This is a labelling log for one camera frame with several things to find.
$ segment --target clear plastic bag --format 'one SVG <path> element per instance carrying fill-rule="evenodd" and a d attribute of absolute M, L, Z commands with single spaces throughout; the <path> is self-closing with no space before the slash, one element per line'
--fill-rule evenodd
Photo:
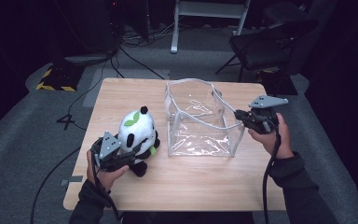
<path fill-rule="evenodd" d="M 168 154 L 235 156 L 244 127 L 209 82 L 186 78 L 167 83 Z"/>

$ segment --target floor mat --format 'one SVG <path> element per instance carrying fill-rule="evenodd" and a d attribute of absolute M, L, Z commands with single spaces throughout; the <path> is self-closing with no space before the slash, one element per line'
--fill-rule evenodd
<path fill-rule="evenodd" d="M 118 69 L 118 72 L 124 78 L 144 78 L 144 79 L 170 79 L 170 70 L 155 70 L 154 74 L 149 70 L 143 69 Z M 84 99 L 84 107 L 94 107 L 97 101 L 98 92 L 100 91 L 103 80 L 107 77 L 122 78 L 114 69 L 97 69 L 91 84 L 89 92 Z"/>

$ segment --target office chair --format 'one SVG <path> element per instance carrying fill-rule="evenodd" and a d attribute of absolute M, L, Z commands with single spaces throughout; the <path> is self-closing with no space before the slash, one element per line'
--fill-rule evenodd
<path fill-rule="evenodd" d="M 238 82 L 241 82 L 243 69 L 256 71 L 278 67 L 284 71 L 291 60 L 291 51 L 297 40 L 317 26 L 316 20 L 286 21 L 272 24 L 254 34 L 234 35 L 229 39 L 234 56 L 215 73 L 219 74 L 226 66 L 240 64 Z M 231 64 L 236 58 L 241 63 Z M 284 72 L 281 74 L 273 90 L 274 96 L 278 94 L 284 80 L 290 78 Z"/>

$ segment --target panda plush body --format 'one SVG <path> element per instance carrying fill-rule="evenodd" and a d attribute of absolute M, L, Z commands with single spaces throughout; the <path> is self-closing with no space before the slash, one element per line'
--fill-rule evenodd
<path fill-rule="evenodd" d="M 160 143 L 153 117 L 148 112 L 147 106 L 142 106 L 140 110 L 132 111 L 123 118 L 117 139 L 121 143 L 121 153 L 132 152 L 138 147 L 135 163 L 130 165 L 130 169 L 137 176 L 144 176 L 147 169 L 144 160 L 157 152 L 156 148 Z"/>

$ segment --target cord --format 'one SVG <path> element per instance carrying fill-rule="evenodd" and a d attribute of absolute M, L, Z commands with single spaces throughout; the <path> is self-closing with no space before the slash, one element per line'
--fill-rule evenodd
<path fill-rule="evenodd" d="M 123 37 L 122 45 L 124 45 L 124 46 L 126 46 L 126 47 L 128 47 L 128 48 L 136 48 L 136 47 L 146 47 L 146 46 L 149 46 L 149 45 L 155 43 L 157 40 L 160 40 L 160 39 L 164 38 L 164 37 L 167 36 L 167 35 L 173 35 L 173 32 L 170 32 L 170 33 L 168 33 L 168 34 L 164 34 L 164 33 L 165 33 L 167 30 L 169 30 L 170 27 L 172 27 L 172 26 L 174 26 L 174 22 L 171 23 L 170 25 L 168 25 L 167 27 L 161 29 L 160 31 L 155 31 L 155 32 L 153 32 L 153 33 L 150 33 L 150 34 L 149 34 L 149 38 L 152 38 L 152 41 L 149 41 L 149 42 L 146 43 L 146 44 L 143 44 L 143 45 L 142 45 L 142 43 L 144 42 L 144 40 L 142 39 L 141 36 L 139 36 L 139 35 L 131 36 L 131 35 L 130 35 L 130 36 L 128 36 L 128 37 Z M 136 44 L 127 43 L 127 40 L 133 40 L 133 39 L 138 39 L 138 43 L 136 43 Z"/>
<path fill-rule="evenodd" d="M 115 203 L 113 202 L 113 199 L 109 196 L 110 190 L 108 192 L 105 191 L 105 188 L 103 187 L 103 185 L 101 184 L 100 179 L 97 176 L 97 174 L 98 174 L 98 172 L 100 172 L 100 170 L 98 170 L 98 171 L 95 170 L 95 167 L 97 166 L 97 162 L 95 160 L 94 155 L 91 155 L 91 166 L 92 166 L 92 174 L 94 176 L 95 186 L 97 187 L 98 191 L 100 191 L 100 193 L 110 202 L 110 204 L 112 206 L 112 209 L 113 209 L 113 212 L 115 213 L 115 216 L 116 216 L 117 220 L 121 220 L 123 215 L 120 216 L 118 214 L 118 210 L 117 210 L 117 208 L 115 206 Z"/>
<path fill-rule="evenodd" d="M 54 166 L 54 168 L 48 172 L 48 175 L 45 177 L 45 179 L 43 180 L 42 184 L 40 185 L 39 189 L 37 190 L 36 195 L 34 196 L 34 203 L 32 205 L 32 210 L 31 210 L 31 217 L 30 217 L 30 223 L 34 224 L 34 209 L 36 207 L 36 201 L 37 198 L 40 194 L 40 191 L 42 190 L 43 186 L 45 186 L 46 181 L 48 181 L 48 178 L 51 176 L 51 174 L 64 162 L 66 161 L 68 158 L 70 158 L 72 155 L 74 155 L 78 150 L 80 150 L 80 147 L 78 147 L 77 149 L 75 149 L 74 151 L 72 151 L 69 155 L 67 155 L 65 158 L 63 158 L 59 163 L 57 163 L 57 165 Z"/>
<path fill-rule="evenodd" d="M 54 0 L 54 3 L 57 7 L 57 9 L 60 11 L 60 13 L 62 14 L 63 19 L 65 20 L 65 22 L 67 23 L 69 29 L 71 30 L 72 34 L 75 36 L 76 40 L 83 46 L 83 48 L 88 49 L 91 52 L 95 52 L 95 53 L 109 53 L 110 51 L 114 51 L 116 49 L 116 46 L 113 46 L 112 49 L 108 50 L 108 51 L 99 51 L 99 50 L 95 50 L 90 48 L 89 46 L 87 46 L 81 39 L 80 37 L 77 35 L 77 33 L 75 32 L 74 28 L 71 25 L 71 22 L 69 22 L 69 20 L 67 19 L 65 13 L 63 13 L 62 8 L 60 7 L 60 5 L 58 4 L 57 0 Z"/>
<path fill-rule="evenodd" d="M 279 134 L 279 129 L 272 121 L 269 120 L 269 122 L 274 127 L 276 133 L 276 140 L 275 140 L 274 149 L 272 150 L 271 153 L 271 158 L 268 161 L 266 172 L 264 173 L 263 176 L 263 210 L 264 210 L 264 219 L 266 220 L 266 224 L 269 224 L 269 210 L 267 207 L 267 180 L 269 177 L 269 171 L 271 170 L 272 167 L 272 163 L 275 161 L 279 147 L 281 146 L 281 135 Z"/>
<path fill-rule="evenodd" d="M 122 78 L 125 78 L 125 77 L 118 71 L 118 66 L 117 66 L 117 68 L 115 68 L 115 66 L 113 65 L 113 63 L 112 63 L 112 58 L 110 59 L 110 64 L 112 65 L 113 69 L 115 69 L 115 71 L 116 71 Z"/>
<path fill-rule="evenodd" d="M 90 88 L 88 91 L 83 92 L 79 97 L 77 97 L 77 98 L 69 105 L 69 107 L 68 107 L 68 113 L 67 113 L 64 117 L 62 117 L 61 119 L 58 119 L 57 122 L 58 122 L 59 120 L 62 120 L 63 118 L 66 118 L 66 117 L 71 118 L 71 117 L 72 117 L 72 115 L 71 115 L 71 108 L 72 108 L 72 106 L 73 106 L 80 98 L 82 98 L 82 97 L 83 97 L 84 95 L 86 95 L 88 92 L 92 91 L 92 90 L 98 85 L 98 83 L 101 82 L 101 80 L 103 79 L 103 69 L 105 68 L 107 61 L 108 61 L 108 60 L 105 60 L 105 62 L 104 62 L 104 64 L 103 64 L 103 68 L 102 68 L 102 70 L 101 70 L 100 79 L 98 79 L 98 81 L 95 83 L 94 86 L 92 86 L 92 88 Z M 81 130 L 87 130 L 87 129 L 85 129 L 85 128 L 82 128 L 82 127 L 78 126 L 74 121 L 73 121 L 72 123 L 73 123 L 77 128 L 79 128 L 79 129 L 81 129 Z"/>
<path fill-rule="evenodd" d="M 145 67 L 147 70 L 149 70 L 150 72 L 156 74 L 158 77 L 160 77 L 161 79 L 165 79 L 164 77 L 162 77 L 161 75 L 159 75 L 157 72 L 153 71 L 151 68 L 147 67 L 146 65 L 144 65 L 143 63 L 138 62 L 137 60 L 135 60 L 134 58 L 132 58 L 122 47 L 120 47 L 121 51 L 123 51 L 123 53 L 125 53 L 129 58 L 131 58 L 132 60 L 134 60 L 136 63 L 140 64 L 141 66 Z"/>

